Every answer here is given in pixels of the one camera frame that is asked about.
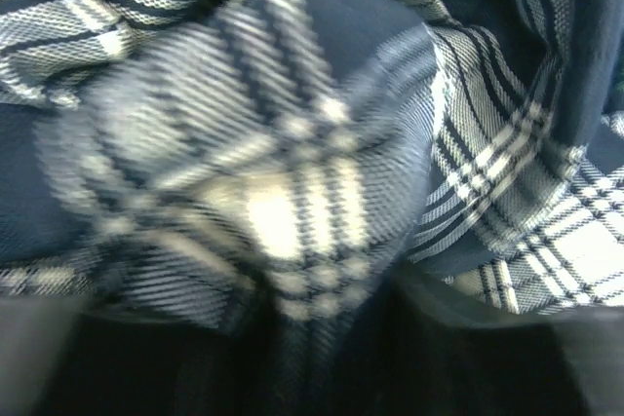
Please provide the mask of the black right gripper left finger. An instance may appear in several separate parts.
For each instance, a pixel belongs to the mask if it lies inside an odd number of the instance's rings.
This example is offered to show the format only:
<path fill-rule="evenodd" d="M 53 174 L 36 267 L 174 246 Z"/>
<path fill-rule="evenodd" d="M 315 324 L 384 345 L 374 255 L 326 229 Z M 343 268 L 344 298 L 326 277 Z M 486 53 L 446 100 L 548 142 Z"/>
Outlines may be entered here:
<path fill-rule="evenodd" d="M 265 300 L 236 326 L 87 313 L 82 297 L 1 301 L 4 415 L 237 415 L 273 322 Z"/>

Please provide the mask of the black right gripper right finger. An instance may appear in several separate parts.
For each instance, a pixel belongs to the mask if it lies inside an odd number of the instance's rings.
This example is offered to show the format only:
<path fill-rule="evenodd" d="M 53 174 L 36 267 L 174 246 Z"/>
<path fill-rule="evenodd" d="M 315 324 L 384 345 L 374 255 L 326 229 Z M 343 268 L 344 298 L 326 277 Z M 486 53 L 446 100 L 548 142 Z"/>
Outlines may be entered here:
<path fill-rule="evenodd" d="M 354 415 L 619 415 L 623 311 L 515 315 L 417 269 L 387 274 L 358 332 Z"/>

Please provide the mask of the navy beige plaid skirt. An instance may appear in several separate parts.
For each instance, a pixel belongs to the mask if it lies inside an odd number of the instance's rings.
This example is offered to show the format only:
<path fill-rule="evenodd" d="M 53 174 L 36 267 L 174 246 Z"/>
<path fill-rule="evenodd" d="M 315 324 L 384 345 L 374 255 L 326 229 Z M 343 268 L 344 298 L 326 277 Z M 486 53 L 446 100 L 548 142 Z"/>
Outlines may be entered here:
<path fill-rule="evenodd" d="M 265 300 L 237 415 L 354 415 L 397 269 L 623 311 L 623 0 L 1 0 L 1 301 Z"/>

